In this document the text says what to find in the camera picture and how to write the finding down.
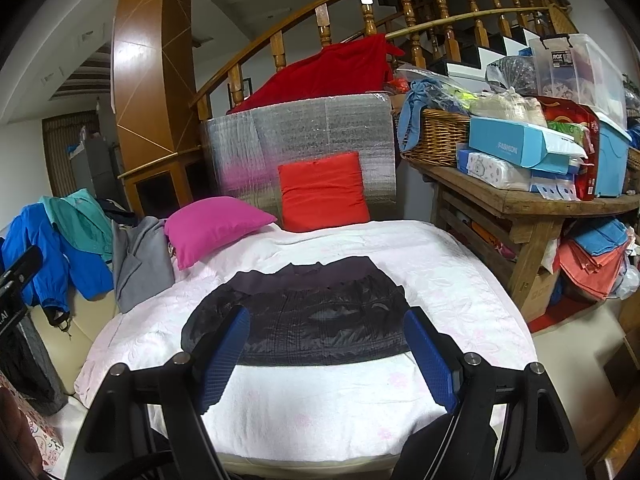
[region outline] green garment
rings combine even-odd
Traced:
[[[44,204],[51,225],[55,225],[73,247],[86,253],[100,254],[105,262],[111,261],[111,220],[86,189],[65,198],[43,196],[39,202]]]

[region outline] beige floor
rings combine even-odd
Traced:
[[[607,300],[533,337],[538,359],[558,391],[581,450],[618,407],[602,366],[622,343],[619,309],[619,300]]]

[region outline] wooden table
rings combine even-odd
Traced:
[[[559,237],[565,219],[613,216],[640,206],[640,196],[626,195],[590,202],[551,201],[537,193],[496,189],[456,168],[410,164],[422,173],[423,179],[436,183],[431,222],[441,229],[449,225],[462,234],[519,308],[529,295],[548,241]],[[500,256],[458,219],[456,210],[516,253],[517,263]]]

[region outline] white bedsheet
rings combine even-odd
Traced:
[[[489,270],[433,225],[370,222],[306,234],[274,224],[212,254],[184,279],[96,339],[76,380],[88,406],[107,370],[161,365],[180,350],[180,330],[206,294],[238,270],[275,272],[286,264],[327,264],[367,255],[463,351],[491,364],[524,368],[533,341],[513,302]],[[412,355],[327,367],[237,366],[222,400],[204,415],[217,452],[273,461],[322,462],[399,454],[407,437],[444,413]],[[152,423],[164,430],[159,409]],[[494,410],[492,423],[502,413]]]

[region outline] blue gripper pad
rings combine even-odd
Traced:
[[[404,314],[403,326],[404,338],[429,387],[431,397],[437,404],[444,406],[447,413],[452,413],[458,405],[454,389],[457,381],[454,380],[452,367],[447,365],[445,357],[432,340],[432,337],[439,337],[440,334],[419,307],[413,307]]]
[[[199,413],[204,414],[210,406],[217,404],[225,391],[226,384],[231,377],[231,372],[236,367],[244,344],[249,337],[251,328],[250,314],[244,307],[237,307],[235,318],[230,324],[223,321],[220,328],[213,335],[219,340],[212,355],[205,364],[201,378],[200,398],[196,400],[195,407]]]

